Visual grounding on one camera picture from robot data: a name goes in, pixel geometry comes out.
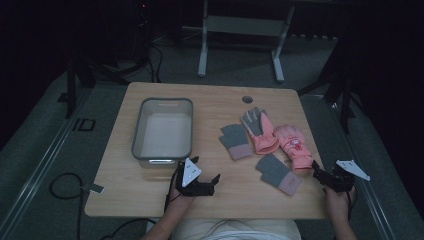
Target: table leg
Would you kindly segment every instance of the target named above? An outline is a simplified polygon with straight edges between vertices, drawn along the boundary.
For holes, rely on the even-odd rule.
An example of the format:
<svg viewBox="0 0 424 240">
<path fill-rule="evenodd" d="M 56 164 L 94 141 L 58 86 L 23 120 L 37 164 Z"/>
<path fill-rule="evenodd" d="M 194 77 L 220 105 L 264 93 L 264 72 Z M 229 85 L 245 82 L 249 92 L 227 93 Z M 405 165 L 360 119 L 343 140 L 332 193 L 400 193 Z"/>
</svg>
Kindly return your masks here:
<svg viewBox="0 0 424 240">
<path fill-rule="evenodd" d="M 203 1 L 203 28 L 202 28 L 202 49 L 200 50 L 199 69 L 197 76 L 206 75 L 206 63 L 208 60 L 208 1 Z"/>
<path fill-rule="evenodd" d="M 276 77 L 278 82 L 284 81 L 283 69 L 281 67 L 281 62 L 280 62 L 280 54 L 281 54 L 281 49 L 283 48 L 283 45 L 284 45 L 284 41 L 287 37 L 287 31 L 289 29 L 290 22 L 291 22 L 291 19 L 293 17 L 294 8 L 295 7 L 290 7 L 289 12 L 288 12 L 287 17 L 286 17 L 286 20 L 285 20 L 283 27 L 281 29 L 281 34 L 279 36 L 278 46 L 275 50 L 273 50 L 271 52 L 272 62 L 274 64 L 275 77 Z"/>
</svg>

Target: white shirt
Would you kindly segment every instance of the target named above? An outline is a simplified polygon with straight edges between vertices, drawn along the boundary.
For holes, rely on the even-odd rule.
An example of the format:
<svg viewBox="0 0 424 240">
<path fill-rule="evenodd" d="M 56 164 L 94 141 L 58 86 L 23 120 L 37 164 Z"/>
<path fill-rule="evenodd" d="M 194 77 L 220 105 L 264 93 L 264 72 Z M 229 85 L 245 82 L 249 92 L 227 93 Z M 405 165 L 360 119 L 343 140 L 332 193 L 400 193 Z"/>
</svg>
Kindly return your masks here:
<svg viewBox="0 0 424 240">
<path fill-rule="evenodd" d="M 213 233 L 202 240 L 291 240 L 275 233 L 259 231 L 224 231 Z"/>
</svg>

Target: metal stand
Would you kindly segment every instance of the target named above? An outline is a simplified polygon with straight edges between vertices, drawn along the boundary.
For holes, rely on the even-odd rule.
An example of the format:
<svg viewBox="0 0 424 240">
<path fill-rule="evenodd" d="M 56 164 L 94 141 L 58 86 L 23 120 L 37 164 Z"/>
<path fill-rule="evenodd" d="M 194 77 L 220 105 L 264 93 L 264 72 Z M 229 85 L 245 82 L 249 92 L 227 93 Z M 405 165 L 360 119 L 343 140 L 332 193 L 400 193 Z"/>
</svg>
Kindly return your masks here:
<svg viewBox="0 0 424 240">
<path fill-rule="evenodd" d="M 284 74 L 280 62 L 281 49 L 287 36 L 287 31 L 294 13 L 295 7 L 289 8 L 285 21 L 250 19 L 237 17 L 224 17 L 208 15 L 208 0 L 203 1 L 203 28 L 202 49 L 200 50 L 199 69 L 197 75 L 206 75 L 208 58 L 208 32 L 225 32 L 249 35 L 274 36 L 279 38 L 278 46 L 271 52 L 274 65 L 275 77 L 278 82 L 284 81 Z"/>
</svg>

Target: person's hand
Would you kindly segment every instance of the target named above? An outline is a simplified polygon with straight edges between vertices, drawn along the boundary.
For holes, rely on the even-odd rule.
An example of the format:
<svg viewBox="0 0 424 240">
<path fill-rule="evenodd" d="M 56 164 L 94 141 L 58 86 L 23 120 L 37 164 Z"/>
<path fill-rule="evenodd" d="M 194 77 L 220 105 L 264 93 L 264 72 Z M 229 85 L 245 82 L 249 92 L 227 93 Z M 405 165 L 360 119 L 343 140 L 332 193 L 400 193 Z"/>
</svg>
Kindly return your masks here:
<svg viewBox="0 0 424 240">
<path fill-rule="evenodd" d="M 176 177 L 172 183 L 171 193 L 169 195 L 169 202 L 166 212 L 168 210 L 173 212 L 178 212 L 179 214 L 185 214 L 187 210 L 190 208 L 190 205 L 193 203 L 195 197 L 186 197 L 183 196 L 176 188 L 175 188 Z"/>
<path fill-rule="evenodd" d="M 349 224 L 349 208 L 352 206 L 349 206 L 346 192 L 336 193 L 328 186 L 325 187 L 324 191 L 327 195 L 327 213 L 333 224 L 335 239 L 356 240 L 355 233 Z M 349 191 L 352 200 L 356 198 L 355 191 L 355 187 Z"/>
<path fill-rule="evenodd" d="M 355 187 L 352 187 L 349 195 L 352 201 L 355 199 Z M 332 188 L 325 186 L 327 196 L 327 213 L 331 222 L 348 222 L 349 221 L 349 199 L 346 192 L 336 193 Z"/>
<path fill-rule="evenodd" d="M 153 226 L 153 228 L 146 233 L 142 240 L 167 240 L 171 236 L 174 228 L 181 222 L 190 208 L 191 203 L 195 197 L 186 197 L 175 188 L 176 177 L 172 182 L 169 196 L 167 197 L 168 205 L 165 214 Z"/>
</svg>

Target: pink fabric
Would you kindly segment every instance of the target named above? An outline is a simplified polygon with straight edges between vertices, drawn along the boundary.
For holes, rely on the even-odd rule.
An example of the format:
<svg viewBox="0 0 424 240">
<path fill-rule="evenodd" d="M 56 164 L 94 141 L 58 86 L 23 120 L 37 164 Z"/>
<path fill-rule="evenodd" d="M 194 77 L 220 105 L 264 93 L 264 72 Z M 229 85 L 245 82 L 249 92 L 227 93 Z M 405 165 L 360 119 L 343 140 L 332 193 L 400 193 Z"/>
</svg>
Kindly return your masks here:
<svg viewBox="0 0 424 240">
<path fill-rule="evenodd" d="M 281 148 L 292 161 L 292 169 L 312 168 L 311 152 L 305 145 L 305 136 L 296 125 L 282 125 L 274 130 Z"/>
<path fill-rule="evenodd" d="M 261 155 L 273 153 L 279 147 L 278 139 L 274 137 L 273 134 L 274 127 L 264 112 L 261 113 L 260 122 L 262 125 L 263 135 L 255 136 L 250 134 L 250 137 L 255 143 L 256 153 Z"/>
<path fill-rule="evenodd" d="M 298 177 L 293 172 L 289 172 L 281 181 L 278 189 L 285 192 L 289 196 L 293 196 L 301 183 L 302 179 L 300 177 Z"/>
</svg>

